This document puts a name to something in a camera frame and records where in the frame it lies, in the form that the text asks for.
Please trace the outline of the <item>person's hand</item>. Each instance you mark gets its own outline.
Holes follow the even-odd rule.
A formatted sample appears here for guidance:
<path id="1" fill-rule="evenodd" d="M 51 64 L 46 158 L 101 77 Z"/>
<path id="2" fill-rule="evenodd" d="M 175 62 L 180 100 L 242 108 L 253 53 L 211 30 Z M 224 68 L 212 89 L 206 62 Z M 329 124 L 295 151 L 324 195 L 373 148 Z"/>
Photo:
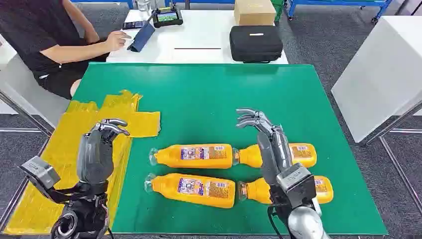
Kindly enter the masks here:
<path id="1" fill-rule="evenodd" d="M 105 41 L 105 51 L 112 52 L 122 48 L 132 37 L 123 31 L 111 32 Z"/>

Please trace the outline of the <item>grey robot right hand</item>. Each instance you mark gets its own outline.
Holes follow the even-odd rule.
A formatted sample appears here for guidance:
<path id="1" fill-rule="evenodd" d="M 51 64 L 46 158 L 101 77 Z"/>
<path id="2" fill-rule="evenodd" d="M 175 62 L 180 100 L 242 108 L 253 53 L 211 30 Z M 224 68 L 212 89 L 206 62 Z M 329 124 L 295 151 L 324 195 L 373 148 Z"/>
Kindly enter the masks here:
<path id="1" fill-rule="evenodd" d="M 238 108 L 237 127 L 252 126 L 258 130 L 257 144 L 262 158 L 261 172 L 271 186 L 282 185 L 282 173 L 292 166 L 289 145 L 280 125 L 268 120 L 262 111 Z"/>

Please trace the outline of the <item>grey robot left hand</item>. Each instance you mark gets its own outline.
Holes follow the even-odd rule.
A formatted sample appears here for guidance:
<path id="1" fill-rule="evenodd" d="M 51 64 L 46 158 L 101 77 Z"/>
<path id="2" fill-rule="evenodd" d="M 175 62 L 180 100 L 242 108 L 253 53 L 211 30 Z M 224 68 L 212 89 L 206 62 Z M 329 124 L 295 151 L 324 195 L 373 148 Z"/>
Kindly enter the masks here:
<path id="1" fill-rule="evenodd" d="M 113 141 L 119 134 L 129 136 L 121 119 L 103 119 L 82 135 L 77 156 L 77 176 L 89 184 L 104 183 L 113 173 Z"/>

